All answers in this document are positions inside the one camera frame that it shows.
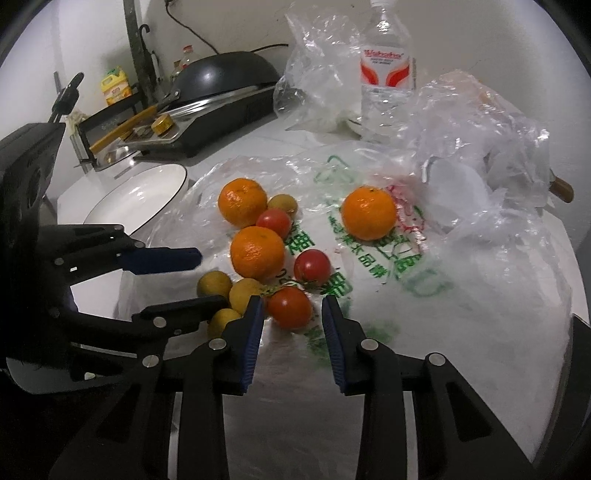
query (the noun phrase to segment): white plate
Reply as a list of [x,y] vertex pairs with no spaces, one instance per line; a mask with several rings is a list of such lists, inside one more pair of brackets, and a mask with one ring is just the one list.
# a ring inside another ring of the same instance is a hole
[[189,178],[182,165],[145,170],[109,192],[88,214],[86,224],[120,224],[134,238],[149,233],[158,214],[187,191]]

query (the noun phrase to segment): yellow handle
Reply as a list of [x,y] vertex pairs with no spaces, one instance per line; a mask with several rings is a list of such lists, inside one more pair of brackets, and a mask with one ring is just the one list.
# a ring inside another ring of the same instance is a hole
[[98,152],[103,150],[104,148],[108,147],[112,142],[114,142],[117,138],[119,138],[124,133],[130,131],[133,127],[135,127],[141,121],[155,116],[158,112],[158,105],[149,106],[146,110],[142,110],[140,113],[134,115],[133,117],[127,119],[117,128],[111,130],[107,133],[103,138],[97,140],[90,148],[90,151],[93,155],[96,155]]

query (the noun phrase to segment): red tomato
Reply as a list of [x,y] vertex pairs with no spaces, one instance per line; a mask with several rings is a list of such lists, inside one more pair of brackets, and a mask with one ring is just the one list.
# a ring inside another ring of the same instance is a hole
[[279,208],[269,208],[261,213],[256,221],[256,226],[262,226],[269,230],[273,230],[285,240],[291,229],[291,218]]
[[322,285],[330,278],[330,260],[320,250],[306,250],[295,259],[294,276],[299,282],[315,281]]
[[312,318],[312,304],[297,287],[283,287],[267,300],[267,311],[281,328],[305,327]]

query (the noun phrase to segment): yellow fruit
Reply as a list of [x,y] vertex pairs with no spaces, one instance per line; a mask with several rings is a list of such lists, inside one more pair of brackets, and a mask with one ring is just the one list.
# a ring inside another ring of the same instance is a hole
[[279,208],[293,218],[297,213],[297,202],[291,195],[280,193],[269,200],[267,208]]
[[230,305],[244,315],[252,295],[261,295],[265,286],[253,278],[238,280],[230,290]]
[[232,309],[221,309],[216,312],[212,317],[209,325],[207,326],[207,336],[209,339],[220,338],[226,325],[234,320],[242,318],[236,310]]
[[221,295],[228,298],[232,280],[224,272],[214,270],[206,273],[197,282],[197,295],[206,297],[208,295]]

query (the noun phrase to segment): fruit pile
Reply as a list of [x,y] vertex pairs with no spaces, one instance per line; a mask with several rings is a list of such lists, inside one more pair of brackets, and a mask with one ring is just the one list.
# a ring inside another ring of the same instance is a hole
[[[235,179],[222,189],[217,205],[221,215],[239,229],[230,245],[230,260],[243,278],[233,283],[227,274],[211,271],[199,280],[198,295],[222,295],[231,306],[213,316],[207,329],[209,337],[220,337],[229,322],[241,318],[252,295],[263,297],[267,313],[280,327],[305,327],[313,316],[305,290],[320,287],[331,275],[326,254],[305,250],[295,259],[292,281],[278,287],[265,284],[284,268],[284,240],[298,211],[296,200],[284,193],[268,200],[265,190],[254,180]],[[392,197],[368,186],[356,189],[345,199],[341,215],[347,232],[362,241],[384,237],[397,218]]]

